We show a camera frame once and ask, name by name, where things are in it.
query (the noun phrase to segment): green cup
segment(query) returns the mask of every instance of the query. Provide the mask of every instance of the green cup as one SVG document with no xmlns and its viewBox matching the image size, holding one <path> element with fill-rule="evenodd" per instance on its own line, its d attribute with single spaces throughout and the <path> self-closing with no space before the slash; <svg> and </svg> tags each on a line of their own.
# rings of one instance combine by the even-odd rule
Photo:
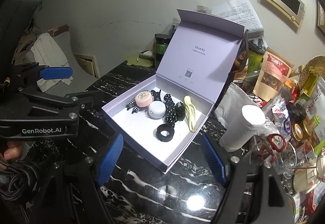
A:
<svg viewBox="0 0 325 224">
<path fill-rule="evenodd" d="M 257 71 L 263 60 L 264 49 L 253 43 L 248 43 L 248 66 L 247 73 Z"/>
</svg>

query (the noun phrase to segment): pink cap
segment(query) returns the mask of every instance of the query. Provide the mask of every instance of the pink cap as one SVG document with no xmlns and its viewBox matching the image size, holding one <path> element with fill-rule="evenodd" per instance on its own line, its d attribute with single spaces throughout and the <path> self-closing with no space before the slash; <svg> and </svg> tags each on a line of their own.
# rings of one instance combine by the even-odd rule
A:
<svg viewBox="0 0 325 224">
<path fill-rule="evenodd" d="M 152 95 L 149 91 L 140 92 L 135 97 L 135 102 L 139 107 L 147 107 L 152 102 Z"/>
</svg>

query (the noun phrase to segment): white paper roll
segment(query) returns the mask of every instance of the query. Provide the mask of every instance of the white paper roll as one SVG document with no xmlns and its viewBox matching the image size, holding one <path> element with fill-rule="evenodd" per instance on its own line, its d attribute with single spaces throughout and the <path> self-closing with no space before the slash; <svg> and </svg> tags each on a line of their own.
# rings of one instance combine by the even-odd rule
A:
<svg viewBox="0 0 325 224">
<path fill-rule="evenodd" d="M 259 107 L 244 105 L 242 111 L 238 113 L 220 138 L 219 144 L 227 152 L 234 152 L 241 148 L 264 123 L 265 115 Z"/>
</svg>

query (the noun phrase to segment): human hand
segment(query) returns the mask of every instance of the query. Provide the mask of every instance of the human hand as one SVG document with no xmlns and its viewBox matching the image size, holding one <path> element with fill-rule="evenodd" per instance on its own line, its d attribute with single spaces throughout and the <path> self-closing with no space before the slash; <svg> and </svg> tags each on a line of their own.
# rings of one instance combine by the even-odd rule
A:
<svg viewBox="0 0 325 224">
<path fill-rule="evenodd" d="M 5 144 L 2 144 L 3 152 L 0 153 L 0 159 L 2 161 L 9 161 L 11 159 L 19 159 L 22 156 L 22 151 L 25 146 L 25 142 L 23 141 L 8 141 Z M 0 164 L 0 168 L 5 169 L 6 167 Z"/>
</svg>

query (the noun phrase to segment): dried hawthorn package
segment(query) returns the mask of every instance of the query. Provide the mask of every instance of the dried hawthorn package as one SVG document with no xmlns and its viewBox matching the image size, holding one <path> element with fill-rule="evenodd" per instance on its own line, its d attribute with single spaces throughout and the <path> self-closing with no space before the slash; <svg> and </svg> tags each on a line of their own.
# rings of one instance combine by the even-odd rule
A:
<svg viewBox="0 0 325 224">
<path fill-rule="evenodd" d="M 282 88 L 293 66 L 290 61 L 268 47 L 253 93 L 269 101 Z"/>
</svg>

